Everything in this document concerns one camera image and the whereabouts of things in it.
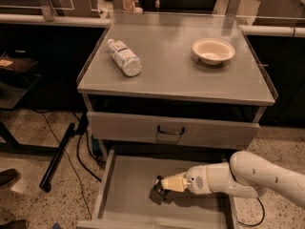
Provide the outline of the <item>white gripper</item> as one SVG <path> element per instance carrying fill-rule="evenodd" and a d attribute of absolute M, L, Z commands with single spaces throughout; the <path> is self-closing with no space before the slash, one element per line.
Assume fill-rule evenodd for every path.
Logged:
<path fill-rule="evenodd" d="M 185 175 L 188 182 L 183 182 Z M 161 184 L 166 190 L 180 193 L 187 189 L 195 195 L 208 195 L 211 192 L 206 165 L 194 166 L 187 173 L 163 177 Z"/>

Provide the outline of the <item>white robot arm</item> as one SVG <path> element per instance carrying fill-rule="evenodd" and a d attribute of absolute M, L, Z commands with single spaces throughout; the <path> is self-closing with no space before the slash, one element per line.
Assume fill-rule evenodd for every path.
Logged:
<path fill-rule="evenodd" d="M 195 195 L 224 193 L 236 198 L 259 198 L 270 189 L 305 207 L 305 176 L 282 168 L 255 154 L 239 151 L 229 162 L 193 166 L 186 172 L 157 177 L 154 189 L 162 196 L 170 191 Z"/>

